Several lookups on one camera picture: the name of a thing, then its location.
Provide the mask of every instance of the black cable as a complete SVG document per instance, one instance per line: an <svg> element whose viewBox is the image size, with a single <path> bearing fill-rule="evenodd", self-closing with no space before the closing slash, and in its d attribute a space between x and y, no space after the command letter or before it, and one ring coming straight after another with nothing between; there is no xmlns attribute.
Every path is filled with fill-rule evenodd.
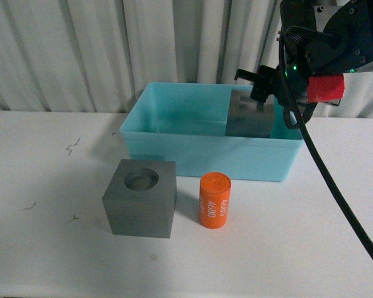
<svg viewBox="0 0 373 298"><path fill-rule="evenodd" d="M346 202L345 198L341 194L340 190L338 189L335 181L333 180L332 176L330 175L330 172L328 171L325 163L321 159L321 156L319 155L318 151L315 148L314 143L312 142L312 139L310 137L310 134L308 133L308 130L305 126L305 121L300 113L300 110L297 106L296 100L294 98L292 89L290 87L290 84L287 81L286 78L286 72L285 72L285 52L284 52L284 41L282 34L279 38L279 67L280 67L280 76L282 78L282 84L283 88L285 89L287 98L289 100L290 109L294 113L294 116L296 117L297 123L299 123L301 134L304 138L305 144L311 153L311 156L316 163L316 166L318 167L320 173L322 174L323 179L326 182L326 185L328 186L330 192L332 193L334 199L336 200L337 204L339 205L341 211L343 212L344 216L347 218L349 224L351 225L352 229L354 230L355 234L357 235L358 239L363 244L364 248L368 252L368 254L371 256L373 260L373 242L363 229L362 225L359 223L358 219L356 218L354 212L351 210L351 208L348 206L348 203Z"/></svg>

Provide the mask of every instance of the light blue plastic bin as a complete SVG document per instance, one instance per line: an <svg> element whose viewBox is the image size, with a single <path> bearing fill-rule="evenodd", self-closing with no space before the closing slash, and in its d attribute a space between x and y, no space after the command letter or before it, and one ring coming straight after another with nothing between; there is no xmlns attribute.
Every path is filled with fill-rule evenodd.
<svg viewBox="0 0 373 298"><path fill-rule="evenodd" d="M275 106L271 138L225 137L232 90L252 86L150 83L120 128L130 158L175 161L178 176L283 181L301 147Z"/></svg>

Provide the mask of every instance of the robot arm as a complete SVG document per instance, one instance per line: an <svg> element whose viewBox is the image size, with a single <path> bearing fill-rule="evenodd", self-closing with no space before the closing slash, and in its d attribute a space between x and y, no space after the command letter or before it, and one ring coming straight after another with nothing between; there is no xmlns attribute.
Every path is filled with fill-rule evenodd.
<svg viewBox="0 0 373 298"><path fill-rule="evenodd" d="M311 0L283 0L280 4L285 44L285 72L305 122L317 102L340 99L343 73L373 71L373 0L351 0L344 6L316 6ZM265 102L274 94L290 120L290 105L282 86L279 67L260 66L258 73L237 70L235 79L254 82L251 98ZM339 82L336 92L318 96L326 83Z"/></svg>

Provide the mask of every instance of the gray metal cube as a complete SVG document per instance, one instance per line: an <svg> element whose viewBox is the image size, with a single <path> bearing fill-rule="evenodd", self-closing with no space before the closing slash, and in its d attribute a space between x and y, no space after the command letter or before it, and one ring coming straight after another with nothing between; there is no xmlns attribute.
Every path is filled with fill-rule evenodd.
<svg viewBox="0 0 373 298"><path fill-rule="evenodd" d="M170 238L177 180L175 162L121 160L102 198L115 235Z"/></svg>

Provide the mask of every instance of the cylindrical hole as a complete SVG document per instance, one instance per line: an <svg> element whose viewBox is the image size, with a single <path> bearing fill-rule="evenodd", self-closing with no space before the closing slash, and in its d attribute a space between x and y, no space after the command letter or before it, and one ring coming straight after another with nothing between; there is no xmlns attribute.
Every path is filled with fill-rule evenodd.
<svg viewBox="0 0 373 298"><path fill-rule="evenodd" d="M159 181L159 174L150 168L134 169L124 178L124 184L132 191L146 191Z"/></svg>

